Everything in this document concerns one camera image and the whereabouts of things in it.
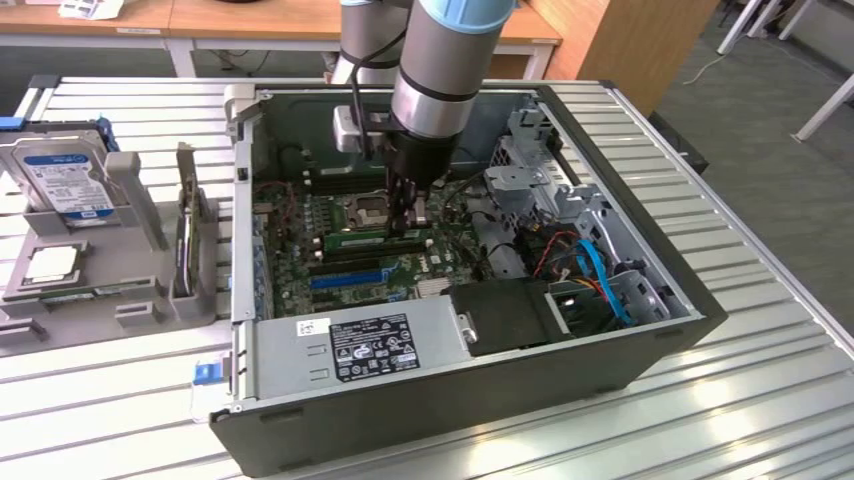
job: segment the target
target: white sticker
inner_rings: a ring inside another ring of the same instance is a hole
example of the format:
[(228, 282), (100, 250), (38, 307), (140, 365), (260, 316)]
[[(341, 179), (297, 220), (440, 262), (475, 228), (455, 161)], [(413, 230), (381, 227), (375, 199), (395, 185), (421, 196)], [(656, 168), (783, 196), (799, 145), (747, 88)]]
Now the white sticker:
[(116, 28), (116, 32), (134, 35), (160, 35), (160, 30), (156, 28)]
[(332, 323), (332, 320), (328, 318), (312, 318), (311, 320), (300, 320), (299, 322), (296, 322), (296, 336), (304, 337), (307, 335), (329, 333), (329, 323)]
[(104, 185), (90, 177), (92, 163), (81, 154), (24, 157), (53, 209), (72, 220), (96, 220), (112, 214)]

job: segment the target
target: blue latch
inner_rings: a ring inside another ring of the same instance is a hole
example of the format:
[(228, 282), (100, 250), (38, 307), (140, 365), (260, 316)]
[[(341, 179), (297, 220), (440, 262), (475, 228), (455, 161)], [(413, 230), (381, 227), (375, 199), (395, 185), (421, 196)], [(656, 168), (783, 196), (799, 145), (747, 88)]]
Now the blue latch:
[(24, 117), (0, 117), (0, 131), (20, 132), (25, 122)]
[(196, 375), (192, 379), (193, 385), (210, 385), (212, 383), (220, 383), (225, 381), (222, 375), (222, 364), (202, 363), (196, 365)]

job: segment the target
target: power supply label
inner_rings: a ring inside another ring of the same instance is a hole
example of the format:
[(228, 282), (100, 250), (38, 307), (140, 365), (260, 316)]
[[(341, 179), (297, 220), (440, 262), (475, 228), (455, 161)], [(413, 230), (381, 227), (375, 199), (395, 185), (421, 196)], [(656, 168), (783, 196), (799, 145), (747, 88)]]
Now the power supply label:
[(332, 324), (329, 341), (341, 382), (420, 367), (404, 314)]
[(37, 155), (24, 157), (24, 163), (53, 208), (65, 217), (88, 220), (112, 214), (104, 185), (92, 178), (89, 157)]

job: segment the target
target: red cable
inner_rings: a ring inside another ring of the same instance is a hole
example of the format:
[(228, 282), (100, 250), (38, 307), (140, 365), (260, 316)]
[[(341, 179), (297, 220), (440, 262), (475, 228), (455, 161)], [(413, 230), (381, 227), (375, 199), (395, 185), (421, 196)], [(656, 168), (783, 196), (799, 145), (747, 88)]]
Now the red cable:
[(591, 279), (584, 278), (584, 280), (587, 280), (589, 282), (589, 284), (593, 286), (593, 288), (596, 289), (596, 292), (599, 292), (599, 295), (601, 295), (601, 298), (604, 299), (605, 302), (608, 302), (608, 297), (604, 294), (604, 290), (601, 290), (601, 286), (593, 282)]
[(533, 270), (533, 278), (536, 278), (536, 276), (539, 275), (540, 270), (543, 269), (543, 263), (545, 262), (545, 258), (548, 257), (548, 252), (551, 251), (551, 247), (552, 247), (555, 241), (557, 240), (557, 237), (560, 237), (563, 235), (568, 235), (571, 237), (577, 238), (577, 234), (575, 234), (573, 232), (556, 232), (552, 235), (551, 240), (548, 240), (548, 243), (545, 244), (545, 250), (543, 251), (543, 256), (539, 259), (539, 263), (536, 264), (536, 269)]

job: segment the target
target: wire bundle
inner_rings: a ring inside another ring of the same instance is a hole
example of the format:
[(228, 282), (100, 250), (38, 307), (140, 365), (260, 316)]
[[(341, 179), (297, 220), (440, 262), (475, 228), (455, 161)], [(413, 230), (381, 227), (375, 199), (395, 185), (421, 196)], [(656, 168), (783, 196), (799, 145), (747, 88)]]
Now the wire bundle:
[(619, 299), (616, 298), (616, 295), (613, 295), (613, 291), (611, 290), (611, 285), (608, 283), (608, 278), (607, 278), (607, 269), (601, 261), (601, 256), (596, 251), (596, 247), (589, 240), (580, 238), (575, 232), (559, 231), (551, 236), (551, 239), (545, 244), (545, 250), (543, 251), (543, 255), (539, 259), (536, 268), (533, 270), (533, 278), (539, 277), (539, 275), (541, 274), (543, 267), (547, 264), (551, 250), (553, 246), (559, 243), (559, 240), (561, 238), (568, 238), (571, 241), (567, 249), (573, 250), (575, 255), (568, 255), (568, 256), (575, 256), (579, 267), (583, 270), (584, 275), (587, 275), (589, 271), (584, 258), (589, 258), (592, 262), (592, 271), (595, 272), (596, 278), (599, 281), (596, 282), (591, 280), (587, 276), (573, 277), (569, 280), (596, 290), (596, 292), (599, 292), (599, 295), (601, 295), (601, 298), (607, 301), (611, 307), (611, 310), (613, 311), (613, 315), (619, 319), (623, 326), (632, 325), (633, 321), (628, 316), (628, 313), (625, 312), (625, 309), (623, 308), (623, 305)]

